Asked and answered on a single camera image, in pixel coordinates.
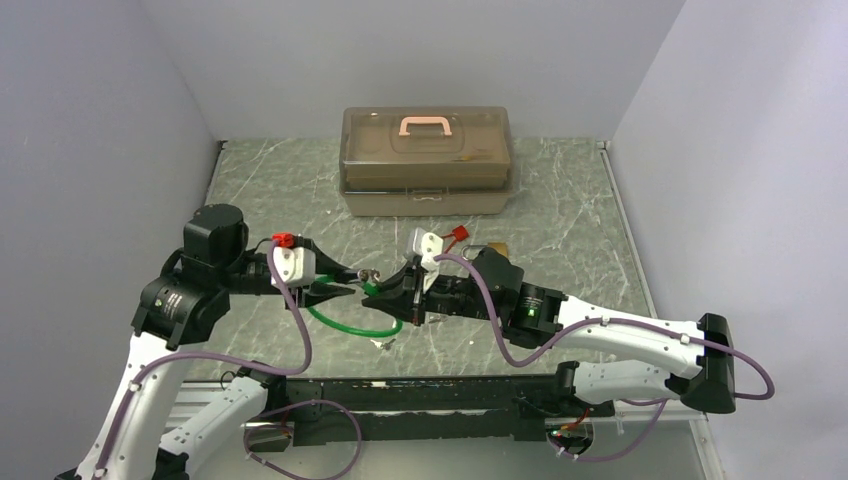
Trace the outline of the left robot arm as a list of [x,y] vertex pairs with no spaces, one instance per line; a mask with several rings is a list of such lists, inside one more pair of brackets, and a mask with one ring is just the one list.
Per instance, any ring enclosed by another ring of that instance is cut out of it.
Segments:
[[212,358],[205,345],[233,295],[281,295],[305,333],[303,308],[349,295],[361,279],[311,239],[278,233],[266,252],[248,240],[243,213],[233,205],[203,206],[186,223],[181,248],[141,293],[116,394],[91,449],[67,478],[188,479],[251,419],[284,420],[300,408],[316,418],[317,401],[287,388],[302,366],[240,359],[214,400],[175,430],[166,428],[193,361]]

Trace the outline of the green cable lock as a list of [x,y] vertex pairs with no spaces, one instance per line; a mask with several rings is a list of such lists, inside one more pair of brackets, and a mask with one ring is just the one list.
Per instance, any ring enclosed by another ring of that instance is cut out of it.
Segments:
[[329,330],[332,333],[364,338],[377,342],[387,342],[396,337],[403,328],[402,322],[388,314],[368,313],[360,304],[363,298],[377,293],[376,285],[356,279],[352,283],[340,283],[329,274],[319,275],[314,287],[346,287],[352,294],[328,300],[306,308],[306,326],[310,333],[315,328]]

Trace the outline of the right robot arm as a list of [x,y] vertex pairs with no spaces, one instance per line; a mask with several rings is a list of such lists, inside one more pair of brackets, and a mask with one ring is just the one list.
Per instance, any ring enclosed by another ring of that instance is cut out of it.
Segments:
[[501,352],[530,350],[529,365],[554,348],[616,356],[601,365],[565,361],[551,388],[557,411],[574,415],[612,400],[678,400],[697,411],[736,410],[732,336],[725,317],[660,320],[599,307],[559,290],[527,283],[522,268],[490,247],[457,258],[467,276],[439,273],[450,254],[407,262],[367,297],[366,308],[416,326],[429,313],[490,323]]

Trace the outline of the small silver key pair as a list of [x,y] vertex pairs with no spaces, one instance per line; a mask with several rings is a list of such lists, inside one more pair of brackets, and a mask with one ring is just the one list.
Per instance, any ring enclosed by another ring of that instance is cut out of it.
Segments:
[[376,269],[360,269],[357,275],[362,282],[378,283],[380,281],[380,272]]

